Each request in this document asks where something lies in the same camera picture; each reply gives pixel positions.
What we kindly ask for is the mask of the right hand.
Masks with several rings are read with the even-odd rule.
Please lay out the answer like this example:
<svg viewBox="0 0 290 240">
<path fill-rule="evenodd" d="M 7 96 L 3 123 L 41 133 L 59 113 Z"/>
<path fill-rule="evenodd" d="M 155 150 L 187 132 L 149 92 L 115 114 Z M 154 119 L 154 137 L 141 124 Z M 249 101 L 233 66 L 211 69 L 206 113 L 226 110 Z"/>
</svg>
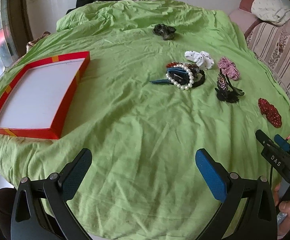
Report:
<svg viewBox="0 0 290 240">
<path fill-rule="evenodd" d="M 290 200 L 281 202 L 279 204 L 279 210 L 287 215 L 277 228 L 277 239 L 283 239 L 283 237 L 285 237 L 285 235 L 290 231 Z"/>
</svg>

